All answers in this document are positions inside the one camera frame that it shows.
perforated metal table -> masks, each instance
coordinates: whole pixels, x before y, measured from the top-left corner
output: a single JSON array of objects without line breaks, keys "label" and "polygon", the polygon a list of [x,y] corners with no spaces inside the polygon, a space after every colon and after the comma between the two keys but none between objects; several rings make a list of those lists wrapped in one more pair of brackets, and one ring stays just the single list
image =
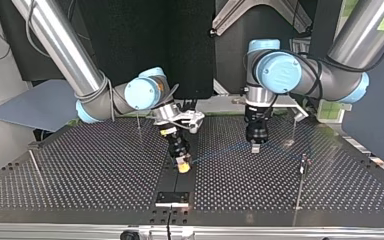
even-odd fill
[{"label": "perforated metal table", "polygon": [[[3,166],[0,223],[384,228],[384,170],[332,129],[276,116],[259,154],[244,131],[242,116],[207,117],[178,174],[150,120],[64,129]],[[296,211],[302,154],[313,164]],[[189,192],[189,207],[157,208],[159,192]]]}]

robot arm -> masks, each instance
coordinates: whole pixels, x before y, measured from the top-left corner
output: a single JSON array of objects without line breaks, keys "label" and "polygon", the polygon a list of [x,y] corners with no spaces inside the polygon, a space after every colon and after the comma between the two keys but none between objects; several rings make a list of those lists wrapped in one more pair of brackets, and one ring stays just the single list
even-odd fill
[{"label": "robot arm", "polygon": [[384,0],[362,0],[335,39],[326,59],[279,50],[278,40],[253,40],[247,66],[246,136],[268,140],[271,104],[288,92],[328,101],[354,103],[366,93],[375,60],[384,52]]},{"label": "robot arm", "polygon": [[78,98],[76,109],[84,122],[95,123],[150,109],[156,119],[155,125],[168,139],[171,156],[176,159],[179,171],[189,170],[189,143],[183,137],[183,128],[196,133],[204,115],[177,109],[161,68],[149,69],[129,83],[112,88],[111,82],[84,50],[55,0],[12,2],[73,88]]}]

blue joint cap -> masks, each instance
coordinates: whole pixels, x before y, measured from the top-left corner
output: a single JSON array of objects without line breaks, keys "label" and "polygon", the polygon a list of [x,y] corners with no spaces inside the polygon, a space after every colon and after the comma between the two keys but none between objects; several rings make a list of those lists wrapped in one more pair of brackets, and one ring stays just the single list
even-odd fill
[{"label": "blue joint cap", "polygon": [[370,78],[367,73],[361,74],[361,81],[358,86],[348,96],[339,100],[341,103],[355,103],[366,94],[366,89],[369,86]]},{"label": "blue joint cap", "polygon": [[136,110],[145,110],[152,108],[160,101],[161,92],[154,79],[138,77],[127,84],[124,89],[124,97],[130,107]]},{"label": "blue joint cap", "polygon": [[85,123],[96,123],[96,122],[102,122],[101,120],[97,120],[93,117],[91,117],[89,115],[89,113],[87,113],[85,111],[85,109],[83,108],[83,104],[82,102],[80,102],[79,100],[77,100],[76,102],[76,110],[77,110],[77,115],[79,116],[79,118],[85,122]]},{"label": "blue joint cap", "polygon": [[152,77],[152,76],[164,76],[165,77],[165,74],[164,74],[163,69],[160,67],[154,67],[154,68],[148,69],[146,71],[143,71],[139,74],[140,78],[147,78],[147,77]]},{"label": "blue joint cap", "polygon": [[298,60],[283,52],[274,52],[263,57],[255,69],[258,82],[274,93],[291,91],[302,76]]},{"label": "blue joint cap", "polygon": [[248,44],[248,53],[266,49],[280,49],[280,41],[278,39],[256,39]]}]

black metal plate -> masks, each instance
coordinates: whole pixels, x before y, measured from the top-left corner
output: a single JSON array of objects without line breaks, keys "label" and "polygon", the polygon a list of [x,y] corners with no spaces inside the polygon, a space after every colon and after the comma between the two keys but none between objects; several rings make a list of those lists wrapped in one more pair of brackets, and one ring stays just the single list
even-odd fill
[{"label": "black metal plate", "polygon": [[[384,170],[333,130],[305,120],[293,133],[291,119],[274,117],[259,154],[251,153],[244,131],[241,116],[206,118],[196,174],[189,176],[196,182],[189,182],[188,225],[384,227]],[[304,153],[313,164],[296,212]]]}]

